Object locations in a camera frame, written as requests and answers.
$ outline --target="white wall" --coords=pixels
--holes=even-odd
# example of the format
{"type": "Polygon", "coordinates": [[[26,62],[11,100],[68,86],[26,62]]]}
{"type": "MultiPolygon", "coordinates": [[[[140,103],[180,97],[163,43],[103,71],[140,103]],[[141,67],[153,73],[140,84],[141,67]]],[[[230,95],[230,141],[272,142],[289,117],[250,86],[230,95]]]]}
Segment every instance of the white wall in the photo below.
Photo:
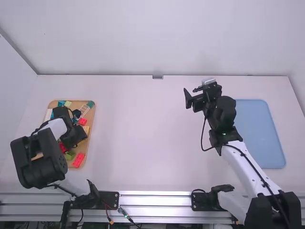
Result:
{"type": "Polygon", "coordinates": [[[41,74],[290,75],[305,108],[304,12],[304,0],[0,0],[0,27],[41,74]]]}
{"type": "Polygon", "coordinates": [[[23,116],[36,73],[0,34],[0,168],[23,116]]]}

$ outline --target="blue mat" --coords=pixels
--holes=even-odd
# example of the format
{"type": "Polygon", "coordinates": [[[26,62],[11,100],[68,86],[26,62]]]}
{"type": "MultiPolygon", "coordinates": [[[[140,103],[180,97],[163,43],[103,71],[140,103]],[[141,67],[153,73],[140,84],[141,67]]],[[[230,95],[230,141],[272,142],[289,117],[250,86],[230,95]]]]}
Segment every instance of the blue mat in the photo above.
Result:
{"type": "Polygon", "coordinates": [[[235,126],[261,168],[284,168],[286,159],[264,100],[236,100],[235,126]]]}

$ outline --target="red block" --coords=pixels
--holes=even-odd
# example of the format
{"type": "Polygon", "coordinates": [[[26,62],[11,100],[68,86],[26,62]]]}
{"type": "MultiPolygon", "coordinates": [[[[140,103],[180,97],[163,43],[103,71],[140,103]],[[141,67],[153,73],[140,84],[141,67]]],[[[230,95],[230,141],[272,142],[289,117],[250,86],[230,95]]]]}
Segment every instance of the red block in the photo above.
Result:
{"type": "Polygon", "coordinates": [[[65,154],[68,151],[68,149],[63,145],[62,142],[59,142],[59,147],[63,154],[65,154]]]}
{"type": "Polygon", "coordinates": [[[72,163],[72,165],[76,168],[78,168],[81,165],[81,162],[83,161],[83,159],[85,158],[85,154],[79,153],[74,162],[72,163]]]}
{"type": "Polygon", "coordinates": [[[81,124],[81,125],[86,125],[87,119],[85,119],[85,118],[80,118],[80,119],[78,120],[78,123],[81,124]]]}

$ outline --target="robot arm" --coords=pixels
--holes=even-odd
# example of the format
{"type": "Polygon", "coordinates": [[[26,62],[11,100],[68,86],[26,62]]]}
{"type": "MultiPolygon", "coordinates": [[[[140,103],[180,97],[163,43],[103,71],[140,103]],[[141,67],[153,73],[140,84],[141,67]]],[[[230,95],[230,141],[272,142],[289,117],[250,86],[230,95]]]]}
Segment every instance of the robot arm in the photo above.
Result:
{"type": "Polygon", "coordinates": [[[54,119],[43,123],[30,136],[11,142],[19,181],[25,188],[54,186],[76,196],[88,195],[88,181],[75,180],[58,144],[60,139],[71,149],[87,135],[81,126],[73,125],[66,107],[54,108],[53,114],[54,119]]]}
{"type": "Polygon", "coordinates": [[[211,127],[211,148],[215,148],[219,156],[230,164],[249,197],[244,198],[231,185],[222,185],[213,187],[210,193],[204,193],[203,202],[210,203],[214,209],[229,211],[246,229],[300,229],[299,199],[293,192],[283,192],[264,173],[238,134],[234,126],[236,101],[222,96],[222,86],[215,79],[203,81],[193,90],[194,93],[199,91],[203,93],[192,97],[184,89],[186,109],[193,107],[195,113],[203,111],[211,127]]]}

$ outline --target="toy piece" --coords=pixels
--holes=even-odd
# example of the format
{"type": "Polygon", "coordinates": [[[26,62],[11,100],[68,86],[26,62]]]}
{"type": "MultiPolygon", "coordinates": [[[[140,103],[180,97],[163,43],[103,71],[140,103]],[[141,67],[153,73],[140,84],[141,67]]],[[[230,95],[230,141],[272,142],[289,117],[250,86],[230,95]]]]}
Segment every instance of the toy piece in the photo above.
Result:
{"type": "Polygon", "coordinates": [[[74,111],[72,111],[72,115],[74,118],[80,118],[81,117],[81,111],[78,109],[75,109],[74,111]]]}
{"type": "Polygon", "coordinates": [[[78,123],[79,123],[80,125],[86,125],[87,119],[85,119],[85,118],[80,118],[80,119],[78,120],[78,123]]]}
{"type": "Polygon", "coordinates": [[[65,107],[69,107],[71,104],[72,104],[72,102],[66,101],[65,104],[64,104],[64,106],[65,106],[65,107]]]}
{"type": "Polygon", "coordinates": [[[76,158],[75,158],[74,162],[72,163],[72,165],[73,165],[74,167],[78,168],[78,167],[81,165],[81,163],[82,163],[82,161],[83,161],[84,158],[85,158],[85,154],[79,153],[79,154],[76,156],[76,158]]]}
{"type": "Polygon", "coordinates": [[[72,118],[71,120],[74,124],[77,124],[77,122],[78,122],[78,119],[76,119],[76,118],[72,118]]]}
{"type": "Polygon", "coordinates": [[[57,106],[64,106],[65,103],[66,103],[66,101],[63,101],[63,100],[58,101],[57,106]]]}
{"type": "Polygon", "coordinates": [[[80,111],[81,111],[81,118],[83,118],[87,112],[90,110],[90,107],[87,106],[86,104],[83,104],[80,108],[80,111]]]}
{"type": "Polygon", "coordinates": [[[64,157],[66,158],[67,161],[72,161],[76,156],[76,153],[73,152],[72,150],[67,152],[64,157]]]}
{"type": "Polygon", "coordinates": [[[87,106],[90,107],[90,109],[93,108],[93,106],[94,106],[94,101],[91,101],[91,100],[90,100],[90,101],[87,103],[87,106]]]}
{"type": "Polygon", "coordinates": [[[83,126],[82,128],[84,129],[86,135],[89,136],[90,126],[87,125],[87,126],[83,126]]]}
{"type": "Polygon", "coordinates": [[[66,152],[68,151],[68,149],[63,145],[62,142],[59,142],[59,147],[60,147],[60,149],[61,149],[61,151],[62,151],[63,154],[66,153],[66,152]]]}

